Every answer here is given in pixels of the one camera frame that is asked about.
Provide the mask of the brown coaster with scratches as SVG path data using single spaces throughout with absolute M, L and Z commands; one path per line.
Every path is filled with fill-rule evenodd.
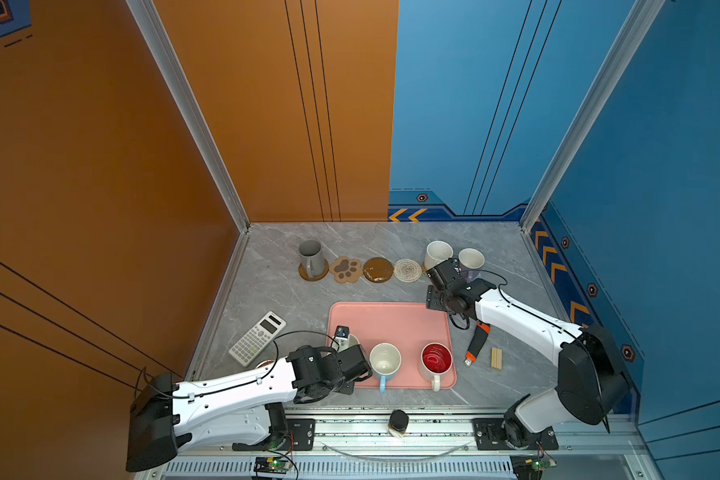
M 373 257 L 363 265 L 364 277 L 372 283 L 384 283 L 394 276 L 394 265 L 383 257 Z

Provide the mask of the grey mug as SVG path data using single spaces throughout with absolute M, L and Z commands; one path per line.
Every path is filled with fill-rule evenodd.
M 310 276 L 323 270 L 325 258 L 322 244 L 318 240 L 307 240 L 299 245 L 300 264 L 303 264 Z

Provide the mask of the white remote control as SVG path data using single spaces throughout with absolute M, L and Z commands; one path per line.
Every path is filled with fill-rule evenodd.
M 285 320 L 269 311 L 230 347 L 228 354 L 247 367 L 285 327 Z

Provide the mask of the red mug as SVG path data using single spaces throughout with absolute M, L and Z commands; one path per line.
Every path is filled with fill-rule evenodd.
M 432 391 L 441 390 L 443 378 L 452 366 L 452 353 L 444 344 L 433 342 L 423 347 L 419 356 L 419 373 Z

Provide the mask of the aluminium front rail frame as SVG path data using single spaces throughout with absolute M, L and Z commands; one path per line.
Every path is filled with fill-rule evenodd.
M 282 452 L 297 468 L 285 479 L 517 479 L 510 458 L 551 457 L 557 467 L 543 479 L 660 479 L 662 473 L 630 419 L 613 415 L 608 427 L 578 423 L 554 426 L 558 450 L 480 451 L 472 420 L 498 418 L 495 409 L 406 407 L 403 438 L 387 429 L 391 409 L 346 407 L 292 410 L 293 419 L 315 420 L 311 451 Z M 213 445 L 179 454 L 144 479 L 254 479 L 264 452 Z

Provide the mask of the left circuit board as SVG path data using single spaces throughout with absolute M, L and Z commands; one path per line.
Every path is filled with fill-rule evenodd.
M 285 479 L 291 474 L 297 477 L 297 468 L 285 456 L 258 456 L 254 460 L 254 479 Z

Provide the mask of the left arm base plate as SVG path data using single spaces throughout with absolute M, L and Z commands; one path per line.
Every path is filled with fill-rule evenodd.
M 234 443 L 233 451 L 264 451 L 277 452 L 311 451 L 314 444 L 315 420 L 308 418 L 287 419 L 284 423 L 276 422 L 262 441 L 246 445 Z

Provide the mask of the purple mug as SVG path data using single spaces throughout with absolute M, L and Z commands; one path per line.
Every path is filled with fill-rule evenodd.
M 462 249 L 457 258 L 461 275 L 468 283 L 479 277 L 485 263 L 485 257 L 479 250 L 474 248 Z

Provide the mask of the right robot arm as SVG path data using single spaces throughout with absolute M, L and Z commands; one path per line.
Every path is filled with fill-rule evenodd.
M 476 278 L 468 281 L 459 261 L 449 258 L 426 271 L 426 307 L 459 315 L 476 324 L 465 353 L 474 364 L 493 327 L 545 356 L 557 368 L 557 384 L 515 402 L 500 423 L 502 441 L 513 449 L 540 444 L 557 424 L 579 421 L 608 426 L 608 413 L 634 387 L 611 333 L 601 325 L 583 327 L 527 306 L 502 286 Z

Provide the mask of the pink plastic tray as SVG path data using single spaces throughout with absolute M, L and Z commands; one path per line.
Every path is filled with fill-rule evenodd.
M 366 352 L 380 343 L 394 345 L 402 355 L 399 372 L 386 385 L 391 389 L 431 388 L 419 370 L 422 349 L 430 343 L 452 347 L 447 314 L 423 303 L 337 302 L 329 311 L 328 331 L 344 326 Z

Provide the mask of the white embroidered round coaster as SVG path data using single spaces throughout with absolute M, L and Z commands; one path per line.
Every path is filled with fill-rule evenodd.
M 416 282 L 422 275 L 422 265 L 413 259 L 400 259 L 394 264 L 394 276 L 403 283 Z

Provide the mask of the cork paw-shaped coaster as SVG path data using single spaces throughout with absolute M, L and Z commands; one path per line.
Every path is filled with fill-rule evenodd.
M 342 256 L 329 266 L 329 273 L 339 284 L 355 283 L 363 276 L 363 262 Z

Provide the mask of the plain brown round coaster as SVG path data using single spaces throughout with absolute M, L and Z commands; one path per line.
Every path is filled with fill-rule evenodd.
M 298 273 L 300 277 L 307 282 L 316 282 L 322 280 L 329 273 L 329 263 L 324 262 L 323 270 L 315 276 L 310 276 L 303 264 L 298 265 Z

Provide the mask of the circuit board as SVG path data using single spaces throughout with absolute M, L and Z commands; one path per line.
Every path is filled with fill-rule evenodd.
M 544 472 L 557 467 L 551 457 L 511 457 L 512 470 L 518 480 L 542 480 Z
M 285 456 L 258 456 L 254 460 L 254 479 L 285 479 L 291 474 L 297 477 L 297 468 Z

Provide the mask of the right circuit board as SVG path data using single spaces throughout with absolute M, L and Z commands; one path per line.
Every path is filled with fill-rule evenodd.
M 518 480 L 542 480 L 544 472 L 557 467 L 551 457 L 511 457 L 512 470 Z

